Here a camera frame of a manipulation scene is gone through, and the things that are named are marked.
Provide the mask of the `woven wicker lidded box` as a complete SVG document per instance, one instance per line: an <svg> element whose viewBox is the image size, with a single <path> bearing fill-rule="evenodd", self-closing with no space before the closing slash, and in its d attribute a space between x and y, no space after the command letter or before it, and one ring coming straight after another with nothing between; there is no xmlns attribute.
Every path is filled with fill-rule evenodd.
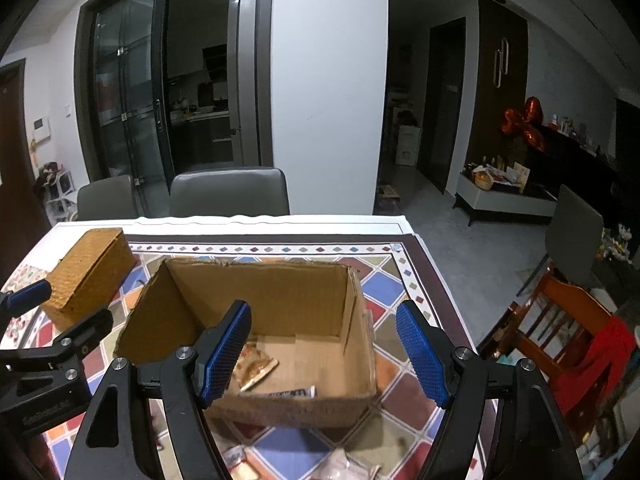
<svg viewBox="0 0 640 480"><path fill-rule="evenodd" d="M43 312L60 333L69 330L107 307L136 263L122 229L85 232L47 275L51 296Z"/></svg>

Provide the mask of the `white shelf with toys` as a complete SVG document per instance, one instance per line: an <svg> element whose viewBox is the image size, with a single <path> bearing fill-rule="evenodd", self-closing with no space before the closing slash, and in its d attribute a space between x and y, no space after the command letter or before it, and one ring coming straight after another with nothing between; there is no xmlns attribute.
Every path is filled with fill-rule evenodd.
<svg viewBox="0 0 640 480"><path fill-rule="evenodd" d="M75 218L77 190L70 170L58 162L46 162L38 170L35 190L52 226Z"/></svg>

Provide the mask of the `red cloth on chair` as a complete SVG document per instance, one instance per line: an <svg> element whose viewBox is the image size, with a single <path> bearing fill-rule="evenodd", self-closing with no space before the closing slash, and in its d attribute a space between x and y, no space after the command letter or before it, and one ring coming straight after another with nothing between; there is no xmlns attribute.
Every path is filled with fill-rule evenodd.
<svg viewBox="0 0 640 480"><path fill-rule="evenodd" d="M566 416L576 408L597 380L605 374L606 381L596 401L597 405L602 404L623 378L635 348L637 344L634 333L622 318L611 316L602 330L593 337L584 358L549 382L549 388L562 415Z"/></svg>

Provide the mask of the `orange clear snack packet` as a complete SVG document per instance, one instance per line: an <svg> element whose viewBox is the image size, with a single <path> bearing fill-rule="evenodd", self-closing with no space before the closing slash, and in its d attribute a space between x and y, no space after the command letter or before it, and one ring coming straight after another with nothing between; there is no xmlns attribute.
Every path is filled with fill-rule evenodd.
<svg viewBox="0 0 640 480"><path fill-rule="evenodd" d="M222 453L222 459L232 480L262 480L262 475L248 461L242 445L228 448Z"/></svg>

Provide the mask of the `red wooden chair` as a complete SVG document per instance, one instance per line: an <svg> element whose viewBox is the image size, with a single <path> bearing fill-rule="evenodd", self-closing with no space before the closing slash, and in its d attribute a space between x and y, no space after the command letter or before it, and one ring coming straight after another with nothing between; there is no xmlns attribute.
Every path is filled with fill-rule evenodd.
<svg viewBox="0 0 640 480"><path fill-rule="evenodd" d="M524 358L533 361L546 381L576 366L612 313L590 292L567 284L549 269L524 304L512 302L478 346L485 361ZM605 401L597 405L606 375L564 416L576 443L585 442Z"/></svg>

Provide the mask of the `colourful diamond pattern tablecloth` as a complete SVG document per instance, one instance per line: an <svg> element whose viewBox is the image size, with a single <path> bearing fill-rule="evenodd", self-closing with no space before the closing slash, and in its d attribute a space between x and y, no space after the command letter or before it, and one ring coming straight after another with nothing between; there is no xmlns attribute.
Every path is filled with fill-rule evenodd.
<svg viewBox="0 0 640 480"><path fill-rule="evenodd" d="M311 421L303 421L302 408L245 415L239 400L224 399L209 415L214 437L223 448L240 446L265 479L308 479L338 450L380 479L418 474L442 411L424 396L398 338L397 308L412 300L455 344L466 346L470 337L415 236L130 235L128 242L137 262L111 302L111 333L86 359L91 388L111 363L129 315L140 311L142 292L169 259L257 274L291 262L336 266L336 280L291 274L244 289L252 341L278 362L257 391L316 388Z"/></svg>

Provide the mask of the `grey chair left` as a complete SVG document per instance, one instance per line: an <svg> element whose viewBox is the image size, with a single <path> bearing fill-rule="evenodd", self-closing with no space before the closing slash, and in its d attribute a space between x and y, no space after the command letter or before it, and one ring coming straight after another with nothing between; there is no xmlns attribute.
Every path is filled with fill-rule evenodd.
<svg viewBox="0 0 640 480"><path fill-rule="evenodd" d="M77 194L77 221L135 219L134 182L128 174L91 182Z"/></svg>

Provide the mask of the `grey chair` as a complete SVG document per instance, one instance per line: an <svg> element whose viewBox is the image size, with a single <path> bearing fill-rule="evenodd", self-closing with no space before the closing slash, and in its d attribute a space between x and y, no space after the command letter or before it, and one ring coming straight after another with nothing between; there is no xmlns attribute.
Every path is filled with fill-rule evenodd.
<svg viewBox="0 0 640 480"><path fill-rule="evenodd" d="M135 219L134 182L128 174L91 182L77 194L77 221Z"/></svg>
<svg viewBox="0 0 640 480"><path fill-rule="evenodd" d="M285 174L278 168L230 168L179 174L171 182L169 213L192 216L287 216Z"/></svg>
<svg viewBox="0 0 640 480"><path fill-rule="evenodd" d="M516 294L521 296L548 260L567 281L585 286L601 243L602 229L602 216L574 191L562 185L553 217L544 234L546 252Z"/></svg>

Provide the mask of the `gold snack packet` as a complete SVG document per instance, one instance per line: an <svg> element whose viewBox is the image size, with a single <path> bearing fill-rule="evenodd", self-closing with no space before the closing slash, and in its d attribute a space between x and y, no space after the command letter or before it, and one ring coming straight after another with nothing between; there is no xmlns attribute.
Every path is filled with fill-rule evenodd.
<svg viewBox="0 0 640 480"><path fill-rule="evenodd" d="M245 392L257 386L270 375L280 362L268 356L254 344L246 344L236 361L232 372L232 386L235 391Z"/></svg>

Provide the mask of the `clear plastic snack bag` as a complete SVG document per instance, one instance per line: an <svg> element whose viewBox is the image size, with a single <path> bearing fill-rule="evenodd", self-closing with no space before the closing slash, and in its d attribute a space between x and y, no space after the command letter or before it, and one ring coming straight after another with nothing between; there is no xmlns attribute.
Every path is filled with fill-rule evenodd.
<svg viewBox="0 0 640 480"><path fill-rule="evenodd" d="M311 473L314 480L373 480L381 466L367 468L351 460L342 448L337 448Z"/></svg>

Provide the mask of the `black white snack stick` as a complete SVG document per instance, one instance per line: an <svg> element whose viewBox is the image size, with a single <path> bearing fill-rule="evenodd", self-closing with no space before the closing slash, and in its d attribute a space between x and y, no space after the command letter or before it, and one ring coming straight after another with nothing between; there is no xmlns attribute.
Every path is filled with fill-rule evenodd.
<svg viewBox="0 0 640 480"><path fill-rule="evenodd" d="M296 389L288 389L279 392L268 393L268 396L275 396L276 398L285 398L285 399L313 399L317 395L317 388L315 386L310 386L308 388L296 388Z"/></svg>

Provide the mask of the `open cardboard box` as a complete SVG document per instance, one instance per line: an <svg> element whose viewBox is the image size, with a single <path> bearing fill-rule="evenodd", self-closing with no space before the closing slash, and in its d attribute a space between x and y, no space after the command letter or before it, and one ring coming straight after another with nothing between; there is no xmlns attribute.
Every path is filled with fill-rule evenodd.
<svg viewBox="0 0 640 480"><path fill-rule="evenodd" d="M280 364L245 392L233 386L206 414L254 426L346 428L376 395L368 310L354 270L310 261L169 258L143 287L115 356L160 361L218 324L235 300L252 309L248 341ZM315 386L313 399L268 393Z"/></svg>

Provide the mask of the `grey chair right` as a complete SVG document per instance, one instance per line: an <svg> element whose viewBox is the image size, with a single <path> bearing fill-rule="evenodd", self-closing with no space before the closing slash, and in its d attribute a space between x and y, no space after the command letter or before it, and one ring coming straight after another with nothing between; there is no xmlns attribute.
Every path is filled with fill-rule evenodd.
<svg viewBox="0 0 640 480"><path fill-rule="evenodd" d="M553 217L544 234L546 252L516 294L521 296L548 260L567 281L585 286L601 243L602 229L602 216L574 191L562 185Z"/></svg>

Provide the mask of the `white low tv bench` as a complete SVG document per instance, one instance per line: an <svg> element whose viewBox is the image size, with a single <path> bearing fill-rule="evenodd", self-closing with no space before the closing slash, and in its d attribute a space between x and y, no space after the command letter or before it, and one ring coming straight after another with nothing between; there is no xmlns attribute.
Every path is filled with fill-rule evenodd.
<svg viewBox="0 0 640 480"><path fill-rule="evenodd" d="M452 206L466 213L468 226L477 222L548 224L555 207L555 200L482 190L465 176L458 180Z"/></svg>

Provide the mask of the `grey chair middle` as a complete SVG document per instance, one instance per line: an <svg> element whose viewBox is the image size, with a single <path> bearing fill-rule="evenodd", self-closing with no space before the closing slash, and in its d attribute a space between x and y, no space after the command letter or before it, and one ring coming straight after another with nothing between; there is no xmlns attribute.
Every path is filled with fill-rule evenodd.
<svg viewBox="0 0 640 480"><path fill-rule="evenodd" d="M192 216L287 216L285 174L278 168L230 168L179 174L171 182L169 213Z"/></svg>

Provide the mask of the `glass sliding door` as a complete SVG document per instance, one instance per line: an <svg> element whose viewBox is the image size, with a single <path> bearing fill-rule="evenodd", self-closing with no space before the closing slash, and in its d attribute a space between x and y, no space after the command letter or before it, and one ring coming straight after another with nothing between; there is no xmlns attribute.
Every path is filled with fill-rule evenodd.
<svg viewBox="0 0 640 480"><path fill-rule="evenodd" d="M163 133L163 0L92 0L79 12L74 84L91 182L129 176L145 217L168 213L172 162Z"/></svg>

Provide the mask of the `red foil balloon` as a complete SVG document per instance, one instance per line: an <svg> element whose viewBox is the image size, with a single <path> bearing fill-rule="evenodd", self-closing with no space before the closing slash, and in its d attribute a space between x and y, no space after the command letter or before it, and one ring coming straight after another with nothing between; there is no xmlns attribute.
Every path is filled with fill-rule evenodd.
<svg viewBox="0 0 640 480"><path fill-rule="evenodd" d="M501 130L505 134L521 133L524 139L536 150L544 151L544 136L539 127L544 120L541 102L536 96L525 101L524 108L507 108L504 112Z"/></svg>

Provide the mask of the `silver refrigerator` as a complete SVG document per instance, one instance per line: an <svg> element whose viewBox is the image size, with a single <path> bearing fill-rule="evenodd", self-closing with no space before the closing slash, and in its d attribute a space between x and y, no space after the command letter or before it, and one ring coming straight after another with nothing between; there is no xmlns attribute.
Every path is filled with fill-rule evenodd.
<svg viewBox="0 0 640 480"><path fill-rule="evenodd" d="M229 0L227 76L232 154L236 166L260 164L256 104L256 3Z"/></svg>

